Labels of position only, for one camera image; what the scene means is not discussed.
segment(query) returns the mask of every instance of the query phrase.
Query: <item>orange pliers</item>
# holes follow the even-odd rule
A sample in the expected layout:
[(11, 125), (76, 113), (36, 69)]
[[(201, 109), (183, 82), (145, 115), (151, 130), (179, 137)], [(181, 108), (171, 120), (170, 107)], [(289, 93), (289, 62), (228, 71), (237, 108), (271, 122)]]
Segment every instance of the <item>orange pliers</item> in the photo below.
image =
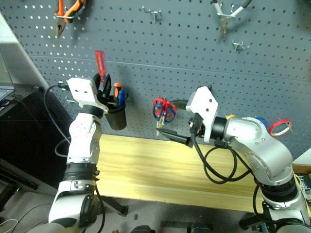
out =
[(83, 7), (86, 0), (77, 0), (75, 4), (65, 13), (64, 0), (58, 0), (58, 11), (56, 21), (56, 38), (59, 38), (65, 29), (66, 23), (72, 23), (74, 15)]

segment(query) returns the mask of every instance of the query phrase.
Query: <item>gray pegboard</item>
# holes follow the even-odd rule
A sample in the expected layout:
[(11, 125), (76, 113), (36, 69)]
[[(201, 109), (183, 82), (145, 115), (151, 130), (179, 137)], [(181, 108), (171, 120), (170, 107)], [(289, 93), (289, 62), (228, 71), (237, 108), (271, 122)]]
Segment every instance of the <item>gray pegboard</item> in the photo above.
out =
[[(224, 1), (224, 12), (231, 3)], [(155, 138), (152, 99), (187, 99), (198, 85), (212, 84), (219, 116), (258, 116), (270, 123), (288, 117), (293, 132), (280, 138), (299, 156), (311, 145), (311, 6), (304, 0), (253, 1), (232, 19), (226, 41), (217, 34), (214, 6), (202, 0), (87, 1), (55, 39), (56, 3), (0, 0), (0, 10), (48, 83), (97, 72), (95, 50), (104, 50), (113, 82), (130, 94), (128, 126), (104, 133)], [(162, 11), (151, 23), (141, 6)], [(234, 53), (231, 41), (244, 41)], [(79, 108), (60, 101), (74, 117)], [(189, 113), (179, 111), (169, 128), (187, 133)]]

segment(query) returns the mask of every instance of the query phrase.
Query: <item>wooden board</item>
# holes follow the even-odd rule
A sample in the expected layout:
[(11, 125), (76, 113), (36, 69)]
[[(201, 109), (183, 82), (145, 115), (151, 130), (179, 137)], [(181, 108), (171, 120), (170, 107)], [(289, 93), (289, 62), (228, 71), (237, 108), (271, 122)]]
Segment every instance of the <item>wooden board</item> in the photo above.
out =
[[(97, 185), (103, 196), (253, 212), (253, 177), (247, 175), (241, 181), (214, 184), (205, 176), (194, 148), (175, 142), (113, 135), (102, 135), (100, 148)], [(203, 153), (210, 148), (201, 145)], [(226, 176), (233, 166), (229, 150), (216, 150), (208, 162)], [(239, 163), (236, 176), (245, 171)], [(262, 212), (261, 202), (259, 192), (259, 212)]]

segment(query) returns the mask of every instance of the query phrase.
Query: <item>black pen holder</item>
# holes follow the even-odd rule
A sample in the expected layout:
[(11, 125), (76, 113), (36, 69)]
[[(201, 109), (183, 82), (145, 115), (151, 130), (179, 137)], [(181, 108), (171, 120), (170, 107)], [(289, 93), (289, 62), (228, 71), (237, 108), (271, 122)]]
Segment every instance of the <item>black pen holder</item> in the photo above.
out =
[(126, 127), (125, 103), (120, 108), (108, 105), (109, 111), (105, 114), (110, 127), (113, 130), (123, 130)]

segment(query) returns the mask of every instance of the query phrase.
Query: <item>laptop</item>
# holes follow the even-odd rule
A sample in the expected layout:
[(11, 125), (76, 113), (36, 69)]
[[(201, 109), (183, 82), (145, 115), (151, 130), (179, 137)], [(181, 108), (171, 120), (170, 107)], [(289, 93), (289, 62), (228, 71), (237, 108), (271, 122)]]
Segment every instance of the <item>laptop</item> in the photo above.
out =
[(15, 88), (0, 48), (0, 101), (14, 91)]

